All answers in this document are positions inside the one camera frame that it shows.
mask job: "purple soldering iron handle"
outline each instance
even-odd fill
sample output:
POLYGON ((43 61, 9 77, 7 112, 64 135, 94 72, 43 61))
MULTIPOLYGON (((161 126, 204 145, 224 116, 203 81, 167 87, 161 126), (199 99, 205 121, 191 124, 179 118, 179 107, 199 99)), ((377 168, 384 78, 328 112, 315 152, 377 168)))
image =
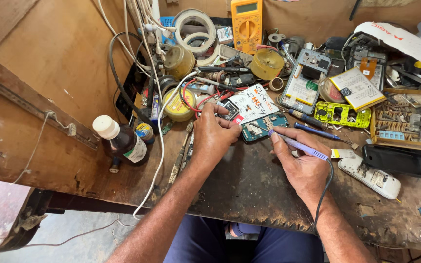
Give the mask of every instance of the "purple soldering iron handle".
POLYGON ((275 132, 273 129, 270 129, 269 130, 269 136, 272 136, 273 133, 275 133, 275 134, 279 135, 280 137, 282 137, 282 139, 284 140, 284 142, 286 144, 292 145, 293 147, 295 147, 297 149, 300 149, 300 150, 302 150, 302 151, 304 151, 306 153, 309 153, 309 154, 311 154, 314 157, 318 157, 318 158, 320 158, 322 160, 327 160, 327 158, 328 158, 326 155, 324 155, 324 154, 316 151, 315 149, 313 149, 311 147, 308 147, 308 146, 306 146, 306 145, 304 145, 304 144, 302 144, 302 143, 300 143, 300 142, 298 142, 298 141, 296 141, 296 140, 294 140, 292 138, 289 138, 289 137, 287 137, 285 135, 281 135, 281 134, 275 132))

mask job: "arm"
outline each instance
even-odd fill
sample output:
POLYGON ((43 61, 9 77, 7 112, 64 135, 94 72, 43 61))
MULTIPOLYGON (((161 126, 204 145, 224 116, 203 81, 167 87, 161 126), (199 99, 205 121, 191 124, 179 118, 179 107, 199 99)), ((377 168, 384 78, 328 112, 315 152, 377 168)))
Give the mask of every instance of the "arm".
POLYGON ((194 122, 193 158, 170 190, 140 222, 108 260, 119 262, 162 262, 181 220, 215 165, 231 143, 237 141, 241 126, 214 116, 228 114, 223 107, 207 103, 194 122))
MULTIPOLYGON (((329 147, 321 144, 303 130, 280 127, 275 127, 274 130, 331 156, 329 147)), ((275 133, 271 139, 274 145, 272 153, 279 158, 290 184, 295 188, 314 218, 319 198, 325 187, 326 177, 330 172, 329 164, 317 157, 307 156, 300 150, 298 150, 300 157, 295 158, 291 155, 291 151, 297 150, 296 148, 287 146, 275 133)), ((376 262, 342 216, 329 191, 324 196, 319 209, 317 229, 331 262, 376 262)))

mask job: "brown bottle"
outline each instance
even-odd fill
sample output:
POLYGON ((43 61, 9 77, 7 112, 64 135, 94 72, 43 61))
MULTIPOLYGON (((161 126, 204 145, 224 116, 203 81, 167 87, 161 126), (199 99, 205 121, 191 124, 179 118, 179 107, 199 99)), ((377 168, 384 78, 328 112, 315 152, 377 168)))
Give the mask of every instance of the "brown bottle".
POLYGON ((126 124, 118 124, 110 116, 101 115, 94 120, 92 127, 102 137, 106 154, 135 166, 144 164, 149 159, 145 143, 126 124))

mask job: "black phone case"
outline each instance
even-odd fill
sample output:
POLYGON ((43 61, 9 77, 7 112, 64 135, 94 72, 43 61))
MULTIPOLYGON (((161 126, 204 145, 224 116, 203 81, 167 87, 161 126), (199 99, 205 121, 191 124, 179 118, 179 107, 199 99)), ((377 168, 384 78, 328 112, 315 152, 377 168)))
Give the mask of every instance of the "black phone case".
POLYGON ((362 154, 364 163, 372 168, 421 178, 421 155, 418 153, 366 144, 362 154))

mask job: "hand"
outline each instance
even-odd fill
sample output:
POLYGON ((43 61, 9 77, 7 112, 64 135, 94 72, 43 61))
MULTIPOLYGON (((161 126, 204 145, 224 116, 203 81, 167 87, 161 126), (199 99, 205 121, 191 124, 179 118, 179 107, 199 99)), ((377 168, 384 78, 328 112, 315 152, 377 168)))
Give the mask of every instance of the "hand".
MULTIPOLYGON (((311 135, 303 130, 294 128, 274 127, 274 130, 282 135, 288 136, 305 144, 320 153, 331 157, 331 149, 314 139, 311 135)), ((290 184, 297 191, 298 196, 312 210, 312 206, 316 209, 319 198, 325 187, 325 181, 330 166, 325 160, 318 157, 308 156, 305 152, 288 146, 280 136, 272 134, 271 137, 275 153, 282 163, 285 174, 290 184), (298 158, 293 157, 291 151, 298 151, 298 158)))
POLYGON ((214 169, 228 151, 228 147, 238 140, 242 127, 229 122, 214 113, 228 114, 222 106, 206 103, 201 117, 194 122, 194 146, 191 160, 209 165, 214 169))

